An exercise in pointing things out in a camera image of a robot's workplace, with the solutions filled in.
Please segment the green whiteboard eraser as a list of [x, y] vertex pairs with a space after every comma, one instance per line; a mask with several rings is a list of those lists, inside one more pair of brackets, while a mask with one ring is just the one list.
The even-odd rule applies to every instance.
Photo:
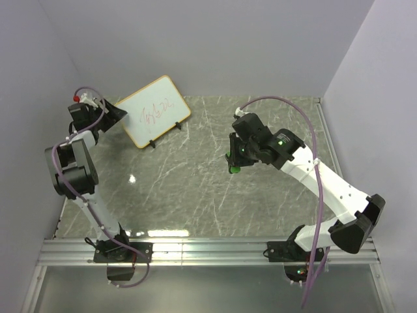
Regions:
[[240, 172], [240, 167], [239, 166], [233, 166], [232, 162], [231, 162], [231, 153], [228, 152], [225, 155], [225, 158], [227, 160], [227, 164], [228, 164], [228, 172], [230, 174], [236, 174]]

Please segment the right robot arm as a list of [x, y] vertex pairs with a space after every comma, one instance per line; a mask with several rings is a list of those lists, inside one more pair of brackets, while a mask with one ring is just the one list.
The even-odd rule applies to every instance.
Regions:
[[230, 173], [257, 162], [272, 165], [303, 184], [335, 215], [314, 226], [297, 227], [285, 244], [291, 259], [303, 260], [310, 251], [329, 246], [357, 254], [379, 221], [384, 198], [354, 188], [313, 156], [297, 135], [285, 128], [271, 133], [254, 113], [236, 117], [232, 127], [225, 156]]

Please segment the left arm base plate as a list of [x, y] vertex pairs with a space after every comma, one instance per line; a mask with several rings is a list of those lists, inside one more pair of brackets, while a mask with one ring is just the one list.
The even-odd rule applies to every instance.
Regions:
[[94, 253], [94, 263], [147, 263], [152, 259], [153, 244], [150, 242], [130, 242], [129, 245], [140, 251], [137, 255], [130, 249], [107, 241], [106, 245], [98, 245]]

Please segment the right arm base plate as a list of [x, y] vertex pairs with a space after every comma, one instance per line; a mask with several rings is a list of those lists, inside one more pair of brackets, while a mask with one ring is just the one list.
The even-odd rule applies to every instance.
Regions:
[[310, 254], [293, 241], [268, 241], [263, 251], [269, 262], [309, 262]]

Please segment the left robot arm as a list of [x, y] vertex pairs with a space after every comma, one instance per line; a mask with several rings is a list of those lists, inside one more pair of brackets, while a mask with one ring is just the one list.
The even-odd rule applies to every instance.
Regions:
[[44, 153], [55, 191], [73, 201], [92, 224], [97, 239], [85, 242], [96, 250], [96, 261], [124, 262], [132, 255], [132, 246], [120, 223], [109, 213], [99, 193], [98, 174], [89, 149], [98, 143], [99, 133], [117, 124], [127, 112], [106, 99], [84, 93], [74, 97], [68, 107], [72, 117], [70, 138]]

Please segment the yellow framed whiteboard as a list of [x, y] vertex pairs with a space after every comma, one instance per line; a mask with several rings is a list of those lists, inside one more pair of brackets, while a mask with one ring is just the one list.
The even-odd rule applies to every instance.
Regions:
[[191, 116], [191, 109], [169, 76], [162, 76], [116, 103], [128, 112], [122, 125], [142, 149]]

